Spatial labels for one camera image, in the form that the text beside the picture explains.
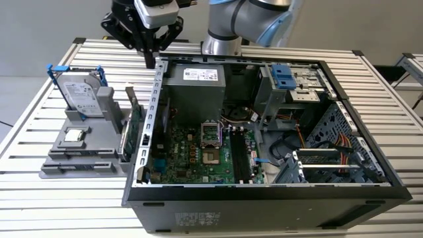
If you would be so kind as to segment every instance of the metal grating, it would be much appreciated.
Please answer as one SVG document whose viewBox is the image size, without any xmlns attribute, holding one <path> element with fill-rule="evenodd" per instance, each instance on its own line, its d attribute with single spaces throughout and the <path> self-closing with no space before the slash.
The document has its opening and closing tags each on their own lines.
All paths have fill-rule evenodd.
<svg viewBox="0 0 423 238">
<path fill-rule="evenodd" d="M 169 52 L 198 54 L 198 44 L 174 43 Z M 244 47 L 247 57 L 324 60 L 347 91 L 352 105 L 373 134 L 413 199 L 348 231 L 300 234 L 275 232 L 213 234 L 317 238 L 423 237 L 423 130 L 421 121 L 375 72 L 364 57 L 351 51 L 263 49 Z M 140 104 L 148 103 L 153 70 L 117 41 L 86 40 L 72 45 L 61 63 L 105 68 L 121 107 L 129 102 L 125 83 L 132 83 Z M 146 237 L 130 209 L 120 207 L 125 178 L 44 179 L 37 176 L 46 152 L 64 123 L 64 101 L 49 80 L 0 145 L 0 237 L 101 236 Z"/>
</svg>

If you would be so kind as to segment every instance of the gray wall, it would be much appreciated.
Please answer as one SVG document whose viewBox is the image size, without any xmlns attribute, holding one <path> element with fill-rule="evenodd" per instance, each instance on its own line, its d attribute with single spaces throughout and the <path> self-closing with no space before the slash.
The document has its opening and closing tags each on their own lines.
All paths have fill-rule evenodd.
<svg viewBox="0 0 423 238">
<path fill-rule="evenodd" d="M 110 0 L 0 0 L 0 76 L 44 76 L 74 37 L 101 39 Z M 198 42 L 205 35 L 208 1 L 181 9 L 185 29 L 178 38 Z"/>
<path fill-rule="evenodd" d="M 361 50 L 373 64 L 423 53 L 423 0 L 304 0 L 288 47 Z"/>
<path fill-rule="evenodd" d="M 359 49 L 372 63 L 423 53 L 423 0 L 303 0 L 288 47 Z M 0 75 L 44 76 L 74 37 L 100 39 L 110 0 L 0 0 Z M 202 40 L 208 1 L 181 10 L 180 39 Z"/>
</svg>

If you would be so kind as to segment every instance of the circuit board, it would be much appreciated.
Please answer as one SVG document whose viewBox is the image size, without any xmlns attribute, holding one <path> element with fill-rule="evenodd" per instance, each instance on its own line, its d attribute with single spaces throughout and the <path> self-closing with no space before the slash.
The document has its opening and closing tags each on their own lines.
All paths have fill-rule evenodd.
<svg viewBox="0 0 423 238">
<path fill-rule="evenodd" d="M 162 168 L 153 168 L 152 182 L 160 184 L 216 183 L 233 184 L 233 164 L 231 155 L 229 131 L 221 130 L 219 149 L 201 148 L 201 129 L 172 126 L 169 134 L 169 151 Z M 253 133 L 244 133 L 245 150 L 249 163 L 251 151 L 256 148 Z M 252 183 L 263 183 L 260 166 Z"/>
</svg>

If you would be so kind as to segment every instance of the blue latch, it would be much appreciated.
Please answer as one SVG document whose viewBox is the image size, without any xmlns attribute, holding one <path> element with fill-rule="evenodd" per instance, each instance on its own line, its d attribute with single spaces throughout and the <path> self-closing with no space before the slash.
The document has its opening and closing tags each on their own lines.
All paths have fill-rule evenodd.
<svg viewBox="0 0 423 238">
<path fill-rule="evenodd" d="M 295 89 L 296 82 L 287 64 L 272 64 L 272 76 L 279 89 Z"/>
</svg>

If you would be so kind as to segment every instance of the small chip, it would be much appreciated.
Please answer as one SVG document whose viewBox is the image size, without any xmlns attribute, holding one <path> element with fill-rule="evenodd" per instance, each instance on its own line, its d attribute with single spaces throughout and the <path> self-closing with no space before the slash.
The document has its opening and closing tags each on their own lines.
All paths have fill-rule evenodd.
<svg viewBox="0 0 423 238">
<path fill-rule="evenodd" d="M 78 142 L 82 135 L 84 135 L 82 130 L 77 130 L 77 129 L 68 130 L 65 135 L 65 142 Z"/>
<path fill-rule="evenodd" d="M 185 178 L 186 177 L 186 171 L 182 170 L 182 171 L 176 171 L 176 177 L 178 178 Z"/>
</svg>

